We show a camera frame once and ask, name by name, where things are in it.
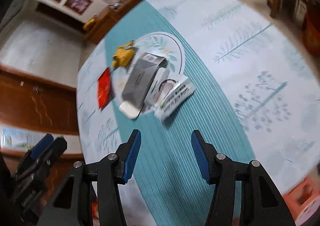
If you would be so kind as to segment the round floral plate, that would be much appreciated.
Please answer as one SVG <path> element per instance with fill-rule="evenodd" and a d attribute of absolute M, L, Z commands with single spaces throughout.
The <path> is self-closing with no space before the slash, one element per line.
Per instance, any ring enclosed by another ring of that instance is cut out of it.
<path fill-rule="evenodd" d="M 132 73 L 136 61 L 143 53 L 154 54 L 166 58 L 166 68 L 171 75 L 184 73 L 185 52 L 180 40 L 167 32 L 153 32 L 139 37 L 133 43 L 136 54 L 125 67 L 118 67 L 112 71 L 112 90 L 116 106 L 123 102 L 122 92 L 126 82 Z"/>

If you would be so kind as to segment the silver earplugs box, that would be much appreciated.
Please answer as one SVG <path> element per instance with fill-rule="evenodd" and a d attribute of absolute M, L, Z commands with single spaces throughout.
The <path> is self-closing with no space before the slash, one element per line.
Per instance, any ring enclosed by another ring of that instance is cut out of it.
<path fill-rule="evenodd" d="M 166 66 L 165 57 L 146 52 L 135 62 L 121 93 L 123 102 L 119 106 L 119 110 L 129 119 L 134 120 L 138 117 L 158 69 Z"/>

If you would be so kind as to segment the yellow crumpled wrapper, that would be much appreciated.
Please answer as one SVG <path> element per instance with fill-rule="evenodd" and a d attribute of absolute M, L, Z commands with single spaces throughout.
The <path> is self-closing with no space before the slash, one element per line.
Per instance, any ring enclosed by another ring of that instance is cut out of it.
<path fill-rule="evenodd" d="M 136 54 L 135 42 L 132 40 L 130 43 L 122 45 L 117 48 L 113 56 L 112 68 L 126 67 Z"/>

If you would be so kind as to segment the wooden door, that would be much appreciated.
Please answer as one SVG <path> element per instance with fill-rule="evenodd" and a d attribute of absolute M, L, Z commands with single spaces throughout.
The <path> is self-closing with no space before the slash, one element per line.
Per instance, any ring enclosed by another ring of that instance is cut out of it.
<path fill-rule="evenodd" d="M 1 123 L 79 135 L 76 89 L 1 64 Z"/>

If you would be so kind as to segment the pink plastic stool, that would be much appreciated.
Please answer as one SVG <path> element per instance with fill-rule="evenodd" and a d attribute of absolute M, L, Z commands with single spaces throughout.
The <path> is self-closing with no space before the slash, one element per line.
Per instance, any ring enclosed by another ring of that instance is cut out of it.
<path fill-rule="evenodd" d="M 309 177 L 283 197 L 296 225 L 305 223 L 319 208 L 319 187 Z"/>

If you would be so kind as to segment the red snack bag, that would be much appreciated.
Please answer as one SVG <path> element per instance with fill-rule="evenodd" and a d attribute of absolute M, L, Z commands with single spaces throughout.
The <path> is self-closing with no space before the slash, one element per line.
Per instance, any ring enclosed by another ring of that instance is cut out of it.
<path fill-rule="evenodd" d="M 98 78 L 98 107 L 99 109 L 107 105 L 109 93 L 111 90 L 111 72 L 110 68 L 106 68 Z"/>

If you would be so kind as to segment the white teal tablecloth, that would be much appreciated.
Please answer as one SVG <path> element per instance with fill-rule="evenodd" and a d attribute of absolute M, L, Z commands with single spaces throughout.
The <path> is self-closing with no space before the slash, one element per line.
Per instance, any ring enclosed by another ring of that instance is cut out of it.
<path fill-rule="evenodd" d="M 196 87 L 163 122 L 151 108 L 131 120 L 99 109 L 98 78 L 118 47 L 153 32 L 177 37 Z M 85 161 L 99 161 L 142 134 L 133 178 L 119 188 L 128 225 L 204 225 L 214 187 L 191 147 L 199 130 L 218 152 L 261 162 L 282 195 L 319 163 L 319 82 L 280 30 L 239 0 L 143 0 L 102 39 L 78 73 Z"/>

